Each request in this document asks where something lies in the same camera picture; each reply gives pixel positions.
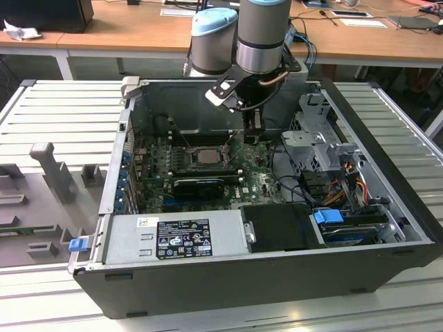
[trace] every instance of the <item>crumpled tissue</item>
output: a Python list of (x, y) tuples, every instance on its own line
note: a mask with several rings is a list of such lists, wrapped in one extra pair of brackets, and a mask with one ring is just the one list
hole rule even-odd
[(3, 32), (6, 33), (10, 38), (22, 41), (23, 39), (39, 38), (42, 35), (34, 28), (18, 28), (9, 24), (6, 20), (3, 20), (5, 28)]

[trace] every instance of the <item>white label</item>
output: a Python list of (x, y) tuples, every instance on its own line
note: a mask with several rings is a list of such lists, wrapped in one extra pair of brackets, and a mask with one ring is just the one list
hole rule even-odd
[(210, 250), (210, 246), (199, 246), (198, 251), (206, 251), (206, 250)]
[(160, 218), (151, 216), (149, 218), (137, 218), (137, 227), (155, 227)]
[(0, 237), (17, 237), (19, 233), (17, 232), (4, 232), (0, 233)]

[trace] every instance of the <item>paper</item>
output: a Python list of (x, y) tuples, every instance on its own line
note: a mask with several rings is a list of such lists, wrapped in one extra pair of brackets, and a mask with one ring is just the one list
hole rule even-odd
[(19, 41), (23, 41), (23, 39), (33, 39), (39, 38), (42, 35), (38, 33), (38, 31), (34, 28), (19, 28), (9, 24), (6, 20), (3, 20), (5, 24), (5, 28), (3, 32), (6, 33), (9, 38), (16, 39)]
[(182, 9), (167, 9), (164, 8), (160, 11), (160, 16), (184, 16), (193, 17), (195, 15), (195, 10), (182, 10)]
[(373, 21), (371, 19), (340, 19), (346, 26), (367, 26), (369, 28), (387, 28), (380, 21)]

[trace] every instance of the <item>blue cable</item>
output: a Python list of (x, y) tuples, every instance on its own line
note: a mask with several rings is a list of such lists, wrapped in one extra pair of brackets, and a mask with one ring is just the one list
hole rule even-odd
[(300, 38), (301, 40), (303, 40), (304, 43), (307, 45), (307, 47), (309, 47), (309, 52), (310, 52), (310, 56), (309, 56), (309, 58), (310, 58), (309, 70), (311, 70), (312, 66), (314, 65), (314, 62), (315, 62), (315, 59), (314, 59), (314, 47), (312, 46), (312, 43), (309, 40), (307, 40), (305, 37), (303, 37), (302, 35), (299, 35), (298, 33), (296, 33), (296, 36), (298, 38)]

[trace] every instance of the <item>desk leg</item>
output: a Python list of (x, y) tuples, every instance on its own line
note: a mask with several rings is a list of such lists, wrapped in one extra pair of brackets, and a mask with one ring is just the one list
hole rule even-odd
[(66, 50), (56, 50), (54, 54), (58, 63), (58, 68), (62, 73), (63, 80), (75, 80), (75, 74), (69, 66), (69, 54)]
[(125, 64), (123, 64), (123, 58), (117, 57), (116, 60), (117, 60), (118, 73), (121, 75), (126, 74)]
[(366, 80), (368, 76), (369, 66), (359, 66), (354, 74), (354, 79), (356, 80)]
[(428, 129), (424, 132), (432, 140), (443, 127), (443, 99), (438, 103), (435, 110), (439, 112), (438, 116), (434, 119), (434, 121), (432, 121)]

